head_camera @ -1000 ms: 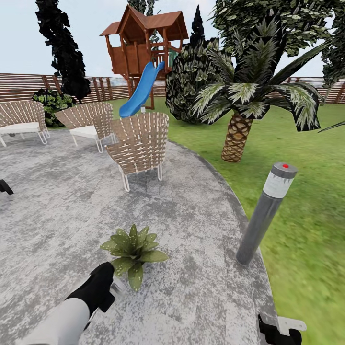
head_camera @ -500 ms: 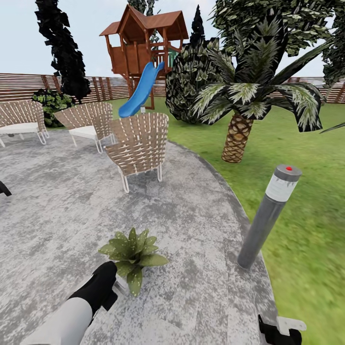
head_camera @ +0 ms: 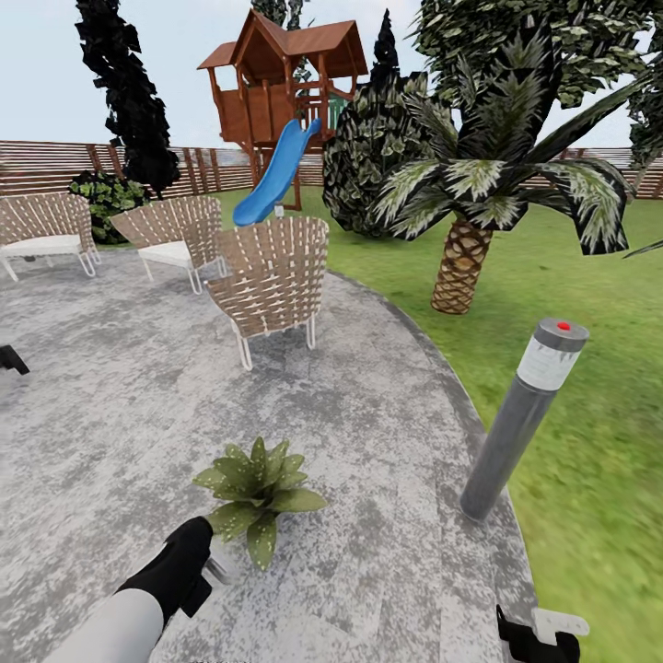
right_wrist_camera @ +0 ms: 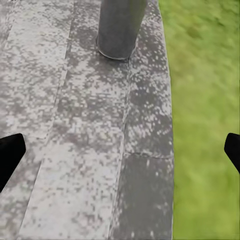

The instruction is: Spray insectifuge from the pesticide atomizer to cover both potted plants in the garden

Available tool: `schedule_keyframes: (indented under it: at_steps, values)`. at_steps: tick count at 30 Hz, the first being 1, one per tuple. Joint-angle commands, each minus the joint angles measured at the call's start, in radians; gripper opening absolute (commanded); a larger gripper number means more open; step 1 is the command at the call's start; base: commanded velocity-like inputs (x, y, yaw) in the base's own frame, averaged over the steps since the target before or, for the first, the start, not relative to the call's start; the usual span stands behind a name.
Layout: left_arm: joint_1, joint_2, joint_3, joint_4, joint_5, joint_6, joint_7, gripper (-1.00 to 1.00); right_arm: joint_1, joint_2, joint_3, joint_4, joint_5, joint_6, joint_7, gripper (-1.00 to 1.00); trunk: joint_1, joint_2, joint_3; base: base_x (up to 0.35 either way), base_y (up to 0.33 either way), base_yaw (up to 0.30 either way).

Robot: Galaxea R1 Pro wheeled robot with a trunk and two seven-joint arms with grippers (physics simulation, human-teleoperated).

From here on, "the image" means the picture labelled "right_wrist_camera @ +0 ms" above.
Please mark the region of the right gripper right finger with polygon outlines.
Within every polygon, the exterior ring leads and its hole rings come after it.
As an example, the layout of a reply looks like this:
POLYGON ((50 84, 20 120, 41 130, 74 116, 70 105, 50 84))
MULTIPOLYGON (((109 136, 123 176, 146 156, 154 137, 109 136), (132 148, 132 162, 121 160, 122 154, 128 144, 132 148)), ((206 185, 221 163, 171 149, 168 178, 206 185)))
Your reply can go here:
POLYGON ((227 135, 224 151, 240 173, 240 135, 229 133, 227 135))

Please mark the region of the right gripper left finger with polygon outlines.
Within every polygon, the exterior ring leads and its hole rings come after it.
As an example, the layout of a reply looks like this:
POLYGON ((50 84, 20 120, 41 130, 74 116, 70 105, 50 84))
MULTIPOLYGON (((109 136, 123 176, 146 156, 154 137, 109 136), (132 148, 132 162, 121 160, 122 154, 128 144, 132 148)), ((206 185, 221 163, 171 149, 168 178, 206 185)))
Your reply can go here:
POLYGON ((26 152, 24 136, 16 133, 0 138, 0 193, 26 152))

